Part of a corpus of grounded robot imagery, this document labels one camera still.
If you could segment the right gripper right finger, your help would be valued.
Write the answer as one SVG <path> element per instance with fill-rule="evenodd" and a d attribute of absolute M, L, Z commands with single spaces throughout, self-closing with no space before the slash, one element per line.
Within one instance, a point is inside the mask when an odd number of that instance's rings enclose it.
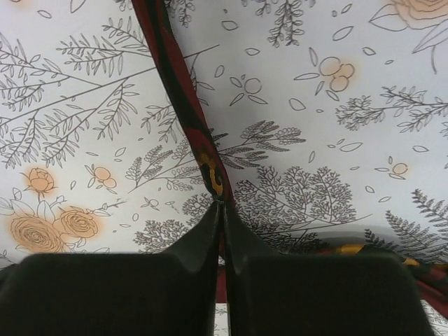
<path fill-rule="evenodd" d="M 384 254 L 284 255 L 223 209 L 231 335 L 432 335 L 407 269 Z"/>

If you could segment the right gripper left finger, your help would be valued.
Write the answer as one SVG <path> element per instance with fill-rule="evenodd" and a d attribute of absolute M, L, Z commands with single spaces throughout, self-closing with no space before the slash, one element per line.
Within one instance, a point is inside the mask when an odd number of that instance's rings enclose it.
<path fill-rule="evenodd" d="M 220 206 L 160 253 L 37 253 L 1 272 L 2 335 L 212 335 Z"/>

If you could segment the dark red patterned tie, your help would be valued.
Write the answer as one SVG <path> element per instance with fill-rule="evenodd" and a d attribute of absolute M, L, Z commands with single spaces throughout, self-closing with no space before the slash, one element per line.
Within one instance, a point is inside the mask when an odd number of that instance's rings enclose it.
<path fill-rule="evenodd" d="M 446 1 L 135 1 L 211 194 L 288 255 L 384 252 L 447 313 Z"/>

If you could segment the floral table mat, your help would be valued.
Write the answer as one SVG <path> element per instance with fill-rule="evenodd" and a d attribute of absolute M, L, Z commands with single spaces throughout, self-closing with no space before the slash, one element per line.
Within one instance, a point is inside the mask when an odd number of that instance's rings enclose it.
<path fill-rule="evenodd" d="M 446 335 L 446 1 L 2 1 L 2 335 Z"/>

